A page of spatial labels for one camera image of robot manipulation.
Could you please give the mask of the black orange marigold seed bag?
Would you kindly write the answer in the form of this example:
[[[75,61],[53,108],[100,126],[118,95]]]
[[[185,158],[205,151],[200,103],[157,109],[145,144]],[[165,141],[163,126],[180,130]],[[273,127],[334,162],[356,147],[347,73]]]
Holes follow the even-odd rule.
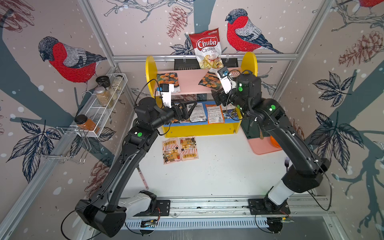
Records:
[[[216,91],[220,90],[222,88],[222,84],[217,76],[217,71],[217,69],[209,69],[209,71],[200,80],[199,85]]]

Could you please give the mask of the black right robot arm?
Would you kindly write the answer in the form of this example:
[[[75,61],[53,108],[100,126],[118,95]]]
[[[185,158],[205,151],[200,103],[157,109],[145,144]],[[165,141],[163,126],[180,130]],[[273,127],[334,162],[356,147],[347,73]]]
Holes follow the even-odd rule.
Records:
[[[261,78],[246,70],[232,77],[226,68],[217,76],[222,89],[212,91],[218,106],[232,104],[262,132],[272,136],[292,162],[282,179],[263,199],[262,209],[267,213],[278,212],[294,193],[304,193],[320,186],[326,178],[331,162],[316,155],[291,125],[283,108],[276,100],[262,97]]]

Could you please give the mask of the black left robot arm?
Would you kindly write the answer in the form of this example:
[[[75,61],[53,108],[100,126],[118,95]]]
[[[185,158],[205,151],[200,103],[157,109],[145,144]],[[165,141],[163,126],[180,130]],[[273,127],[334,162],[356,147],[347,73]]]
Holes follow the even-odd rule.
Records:
[[[88,200],[79,200],[75,207],[85,224],[112,238],[127,218],[160,213],[156,195],[147,190],[129,198],[124,207],[119,201],[135,169],[160,135],[158,129],[171,124],[172,120],[189,119],[196,105],[196,101],[188,101],[160,108],[151,97],[143,98],[135,105],[137,118],[123,141],[117,160],[100,188]]]

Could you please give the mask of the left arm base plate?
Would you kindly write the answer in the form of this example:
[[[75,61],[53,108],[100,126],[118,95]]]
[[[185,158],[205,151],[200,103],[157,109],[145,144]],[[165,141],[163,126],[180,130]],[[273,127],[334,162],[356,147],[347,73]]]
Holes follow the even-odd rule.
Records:
[[[156,206],[154,209],[149,209],[148,211],[141,212],[135,215],[135,217],[158,217],[158,216],[169,216],[170,215],[170,200],[157,200]]]

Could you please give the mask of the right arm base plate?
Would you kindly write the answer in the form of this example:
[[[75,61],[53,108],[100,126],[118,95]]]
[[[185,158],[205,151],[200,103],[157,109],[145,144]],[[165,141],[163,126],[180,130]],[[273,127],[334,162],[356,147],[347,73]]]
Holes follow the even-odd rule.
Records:
[[[281,205],[276,205],[268,198],[264,199],[248,199],[247,208],[251,215],[290,215],[291,211],[287,200]]]

